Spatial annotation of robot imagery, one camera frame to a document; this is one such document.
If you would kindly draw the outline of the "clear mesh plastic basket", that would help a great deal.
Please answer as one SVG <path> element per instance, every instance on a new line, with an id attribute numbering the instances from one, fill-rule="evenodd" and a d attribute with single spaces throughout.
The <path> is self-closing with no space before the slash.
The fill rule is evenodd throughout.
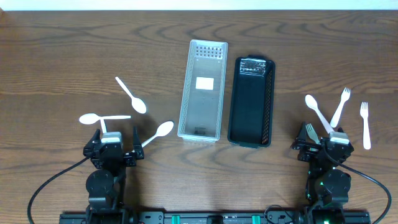
<path id="1" fill-rule="evenodd" d="M 220 139 L 227 57 L 226 42 L 191 40 L 178 137 L 197 142 Z"/>

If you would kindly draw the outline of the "white spoon horizontal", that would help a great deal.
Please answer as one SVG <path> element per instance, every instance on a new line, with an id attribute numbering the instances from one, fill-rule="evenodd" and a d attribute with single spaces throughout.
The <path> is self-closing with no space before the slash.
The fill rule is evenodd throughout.
<path id="1" fill-rule="evenodd" d="M 129 115 L 99 116 L 95 113 L 87 113 L 79 117 L 79 122 L 82 124 L 94 124 L 97 121 L 117 120 L 117 119 L 131 119 L 131 116 Z"/>

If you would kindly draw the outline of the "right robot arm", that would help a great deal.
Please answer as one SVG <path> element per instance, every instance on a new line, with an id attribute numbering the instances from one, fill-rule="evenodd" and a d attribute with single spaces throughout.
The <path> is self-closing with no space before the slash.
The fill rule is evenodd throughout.
<path id="1" fill-rule="evenodd" d="M 343 204 L 348 201 L 351 176 L 338 170 L 334 162 L 343 163 L 354 151 L 347 134 L 339 129 L 319 143 L 308 142 L 303 122 L 291 148 L 299 151 L 298 160 L 309 163 L 305 189 L 309 205 L 302 212 L 305 222 L 315 223 L 313 212 L 341 213 Z"/>

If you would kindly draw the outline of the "white spoon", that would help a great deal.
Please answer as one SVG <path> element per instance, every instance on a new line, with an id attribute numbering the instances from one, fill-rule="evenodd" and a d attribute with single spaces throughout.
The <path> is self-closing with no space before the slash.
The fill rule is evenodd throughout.
<path id="1" fill-rule="evenodd" d="M 120 85 L 120 87 L 127 93 L 127 95 L 131 98 L 131 105 L 133 109 L 140 114 L 145 114 L 147 112 L 146 104 L 140 98 L 136 98 L 135 96 L 133 96 L 131 91 L 128 89 L 128 87 L 119 77 L 115 77 L 115 80 Z"/>
<path id="2" fill-rule="evenodd" d="M 164 123 L 162 123 L 158 128 L 156 133 L 149 138 L 148 140 L 144 141 L 141 146 L 145 147 L 146 145 L 148 145 L 152 140 L 154 140 L 156 137 L 163 137 L 168 135 L 169 132 L 171 132 L 171 130 L 174 127 L 174 122 L 173 121 L 166 121 Z"/>

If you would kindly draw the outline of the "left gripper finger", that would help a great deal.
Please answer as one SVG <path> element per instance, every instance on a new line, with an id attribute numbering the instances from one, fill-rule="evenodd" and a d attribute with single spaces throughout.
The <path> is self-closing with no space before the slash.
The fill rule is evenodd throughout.
<path id="1" fill-rule="evenodd" d="M 136 154 L 143 154 L 144 153 L 141 141 L 139 140 L 139 135 L 138 135 L 136 127 L 133 128 L 133 151 Z"/>
<path id="2" fill-rule="evenodd" d="M 84 146 L 83 152 L 93 152 L 95 146 L 101 142 L 100 134 L 101 134 L 101 131 L 99 129 L 97 129 L 95 131 L 93 137 Z"/>

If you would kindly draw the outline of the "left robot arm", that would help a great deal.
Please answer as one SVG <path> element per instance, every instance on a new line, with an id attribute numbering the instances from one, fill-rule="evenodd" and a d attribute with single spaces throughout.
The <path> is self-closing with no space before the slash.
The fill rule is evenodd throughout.
<path id="1" fill-rule="evenodd" d="M 97 168 L 86 180 L 88 223 L 129 223 L 134 212 L 124 208 L 126 168 L 144 158 L 137 129 L 133 129 L 133 150 L 124 152 L 120 132 L 101 134 L 98 129 L 83 148 L 83 155 Z"/>

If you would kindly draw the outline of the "white spoon vertical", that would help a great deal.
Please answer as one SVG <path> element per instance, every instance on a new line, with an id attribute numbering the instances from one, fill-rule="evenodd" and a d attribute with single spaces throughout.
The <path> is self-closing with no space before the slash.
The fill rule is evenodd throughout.
<path id="1" fill-rule="evenodd" d="M 107 129 L 106 129 L 106 124 L 105 124 L 104 120 L 103 120 L 103 119 L 100 119 L 99 121 L 100 121 L 100 123 L 101 123 L 102 132 L 103 132 L 103 133 L 106 133 L 106 132 L 107 132 Z"/>

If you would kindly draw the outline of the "pale green plastic fork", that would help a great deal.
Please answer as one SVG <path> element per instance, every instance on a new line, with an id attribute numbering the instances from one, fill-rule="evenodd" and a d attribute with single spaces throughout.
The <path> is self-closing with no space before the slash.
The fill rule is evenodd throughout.
<path id="1" fill-rule="evenodd" d="M 313 126 L 310 123 L 308 123 L 305 127 L 309 138 L 313 140 L 316 144 L 320 144 L 320 140 Z"/>

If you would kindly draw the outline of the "black mesh plastic basket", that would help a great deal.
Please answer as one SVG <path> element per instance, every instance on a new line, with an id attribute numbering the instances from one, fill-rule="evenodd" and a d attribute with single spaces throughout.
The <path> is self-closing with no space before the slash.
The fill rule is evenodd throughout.
<path id="1" fill-rule="evenodd" d="M 262 55 L 235 61 L 228 141 L 242 147 L 271 145 L 275 63 Z"/>

